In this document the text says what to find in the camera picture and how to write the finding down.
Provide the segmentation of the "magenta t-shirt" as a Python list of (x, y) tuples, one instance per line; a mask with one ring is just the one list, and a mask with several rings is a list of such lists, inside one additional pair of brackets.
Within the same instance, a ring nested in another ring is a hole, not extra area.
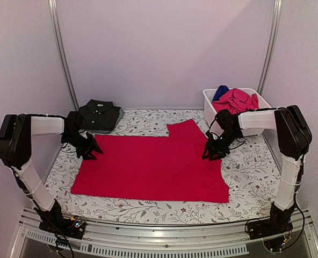
[(202, 158), (205, 135), (190, 119), (166, 137), (98, 135), (102, 153), (82, 162), (71, 193), (155, 201), (228, 203), (221, 161)]

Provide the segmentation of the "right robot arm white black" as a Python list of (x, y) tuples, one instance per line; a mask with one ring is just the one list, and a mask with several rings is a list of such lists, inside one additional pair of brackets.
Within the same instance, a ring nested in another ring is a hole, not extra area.
[(243, 137), (245, 130), (273, 130), (281, 154), (278, 193), (267, 219), (250, 219), (245, 230), (251, 240), (283, 234), (293, 229), (291, 216), (300, 210), (297, 192), (302, 183), (305, 156), (312, 142), (312, 133), (297, 105), (267, 107), (239, 114), (221, 110), (213, 120), (222, 129), (220, 136), (208, 130), (203, 159), (220, 160), (230, 154), (231, 144)]

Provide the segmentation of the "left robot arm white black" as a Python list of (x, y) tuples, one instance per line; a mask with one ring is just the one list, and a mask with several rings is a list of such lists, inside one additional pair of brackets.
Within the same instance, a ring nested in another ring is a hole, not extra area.
[(103, 151), (91, 133), (81, 135), (83, 116), (77, 111), (67, 117), (50, 114), (7, 114), (0, 128), (0, 159), (15, 177), (23, 193), (33, 202), (40, 216), (39, 228), (62, 237), (82, 239), (83, 219), (65, 218), (58, 201), (47, 191), (32, 161), (32, 138), (60, 135), (63, 144), (72, 145), (77, 157), (94, 160)]

